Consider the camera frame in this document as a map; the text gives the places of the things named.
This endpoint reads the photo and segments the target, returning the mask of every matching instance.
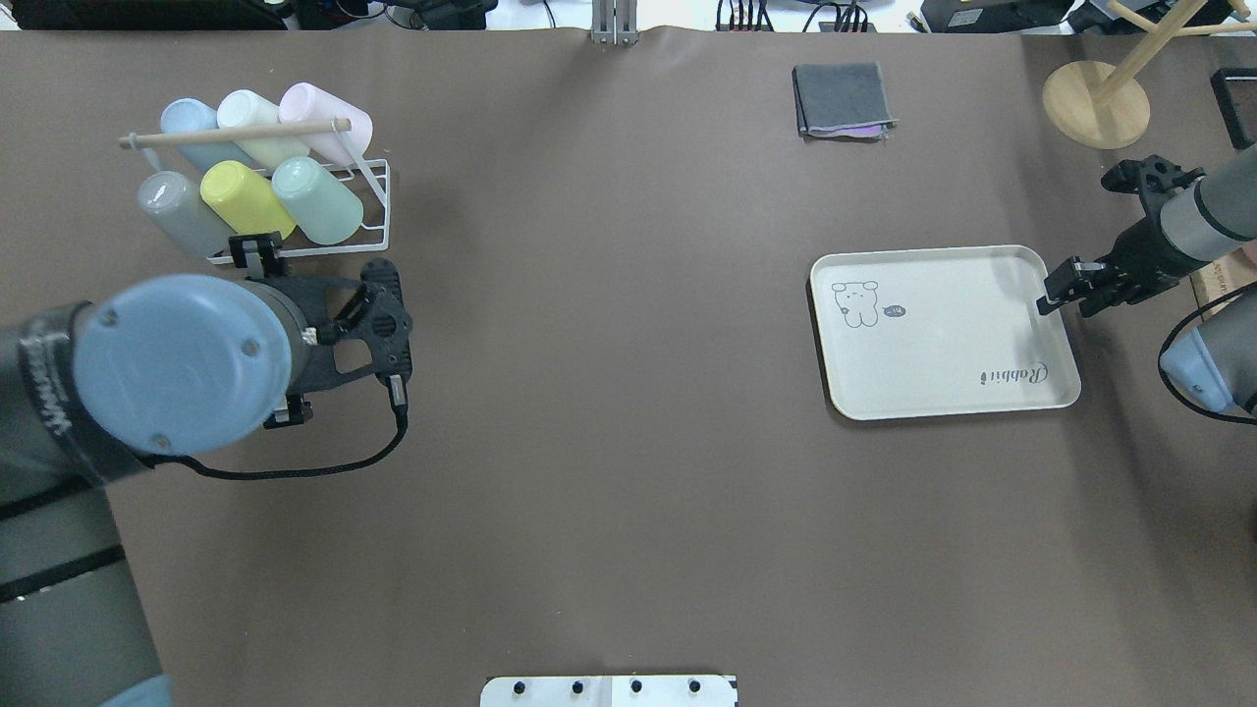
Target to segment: white rectangular tray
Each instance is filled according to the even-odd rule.
[[[830,399],[856,420],[1065,408],[1082,384],[1023,245],[826,255],[812,298]]]

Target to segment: white bracket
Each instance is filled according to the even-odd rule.
[[[493,678],[480,707],[738,707],[734,676]]]
[[[637,44],[637,0],[593,0],[595,44]]]

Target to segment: pink object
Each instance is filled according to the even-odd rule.
[[[349,143],[357,148],[358,155],[366,153],[375,126],[371,123],[371,116],[361,108],[308,83],[294,84],[279,99],[279,122],[282,123],[331,121],[332,118],[349,118]],[[303,135],[300,140],[329,162],[342,167],[353,164],[353,155],[344,148],[336,133]]]

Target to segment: cup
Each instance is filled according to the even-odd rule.
[[[191,132],[194,130],[214,130],[219,127],[217,113],[196,98],[180,98],[161,112],[162,132]],[[178,151],[202,172],[225,160],[249,164],[249,156],[235,142],[214,142],[211,145],[180,145]]]
[[[233,91],[219,103],[219,127],[246,127],[279,125],[279,106],[266,101],[248,88]],[[238,140],[236,145],[258,161],[275,171],[284,160],[310,153],[310,148],[295,137],[258,137]]]
[[[279,203],[319,245],[336,245],[362,225],[362,200],[310,157],[285,160],[270,177]]]
[[[371,145],[375,127],[371,123],[371,116],[361,108],[308,83],[293,84],[279,99],[279,122],[282,123],[331,121],[332,118],[349,118],[351,128],[347,136],[349,143],[357,148],[358,155],[365,155],[367,146]],[[353,155],[344,148],[336,133],[303,135],[300,140],[327,157],[329,162],[342,167],[353,164]]]
[[[140,185],[140,210],[166,231],[185,252],[209,258],[228,247],[235,235],[197,194],[196,185],[178,172],[157,172]]]
[[[249,167],[228,160],[205,172],[201,199],[240,235],[279,231],[288,238],[297,221],[270,191],[270,184]]]

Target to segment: yellow cup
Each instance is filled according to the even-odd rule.
[[[239,235],[278,230],[288,238],[297,228],[270,190],[270,182],[234,160],[219,162],[205,172],[201,200]]]

